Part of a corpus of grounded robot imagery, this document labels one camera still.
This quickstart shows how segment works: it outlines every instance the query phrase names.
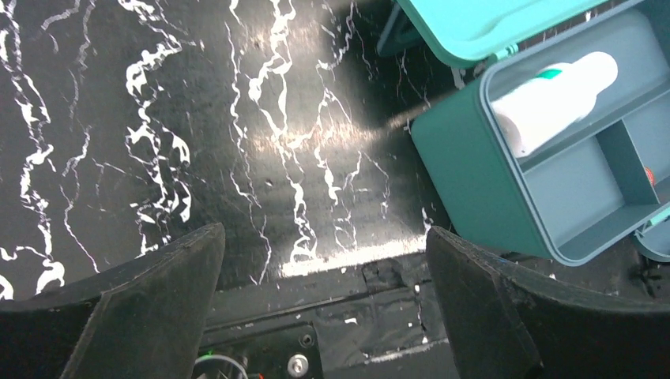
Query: white bottle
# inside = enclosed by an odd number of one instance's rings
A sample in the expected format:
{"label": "white bottle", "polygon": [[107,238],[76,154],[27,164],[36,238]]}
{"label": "white bottle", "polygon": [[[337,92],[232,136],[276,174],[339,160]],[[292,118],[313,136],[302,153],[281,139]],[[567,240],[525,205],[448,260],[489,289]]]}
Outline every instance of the white bottle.
{"label": "white bottle", "polygon": [[491,103],[515,157],[528,156],[588,115],[599,93],[619,74],[616,61],[600,51],[575,63],[557,63]]}

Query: teal lid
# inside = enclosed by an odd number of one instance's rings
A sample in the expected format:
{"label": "teal lid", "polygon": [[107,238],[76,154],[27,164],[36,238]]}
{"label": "teal lid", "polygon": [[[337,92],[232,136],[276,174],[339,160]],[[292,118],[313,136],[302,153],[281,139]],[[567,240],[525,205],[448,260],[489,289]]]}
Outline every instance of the teal lid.
{"label": "teal lid", "polygon": [[435,56],[465,69],[604,0],[397,0]]}

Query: storage box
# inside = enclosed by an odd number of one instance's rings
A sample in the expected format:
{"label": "storage box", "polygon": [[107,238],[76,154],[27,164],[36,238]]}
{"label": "storage box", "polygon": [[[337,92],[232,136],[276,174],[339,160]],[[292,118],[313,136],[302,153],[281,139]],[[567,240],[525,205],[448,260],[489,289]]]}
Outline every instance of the storage box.
{"label": "storage box", "polygon": [[[633,234],[641,253],[670,261],[669,1],[629,0],[509,58],[516,42],[598,1],[478,0],[441,13],[442,2],[398,3],[446,64],[465,68],[497,58],[482,77],[435,104],[412,127],[458,234],[570,266]],[[586,118],[531,156],[515,159],[490,101],[545,66],[594,51],[617,61],[615,83]]]}

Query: black marble surface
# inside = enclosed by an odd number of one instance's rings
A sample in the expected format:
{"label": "black marble surface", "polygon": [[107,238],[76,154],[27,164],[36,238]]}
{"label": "black marble surface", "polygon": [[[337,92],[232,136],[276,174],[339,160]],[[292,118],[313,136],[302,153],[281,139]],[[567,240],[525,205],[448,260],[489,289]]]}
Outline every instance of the black marble surface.
{"label": "black marble surface", "polygon": [[0,298],[206,223],[221,287],[423,249],[409,122],[472,73],[379,58],[387,0],[2,0]]}

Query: open container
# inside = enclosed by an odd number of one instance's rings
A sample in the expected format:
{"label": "open container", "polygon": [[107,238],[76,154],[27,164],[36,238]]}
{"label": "open container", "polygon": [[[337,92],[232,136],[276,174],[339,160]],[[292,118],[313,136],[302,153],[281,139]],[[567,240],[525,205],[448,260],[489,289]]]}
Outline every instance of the open container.
{"label": "open container", "polygon": [[[472,0],[442,9],[441,2],[398,0],[447,65],[494,62],[412,127],[462,237],[578,266],[632,234],[641,253],[670,261],[670,2],[629,0],[515,54],[515,43],[601,2]],[[594,51],[616,60],[614,84],[586,118],[514,158],[491,101],[545,66]]]}

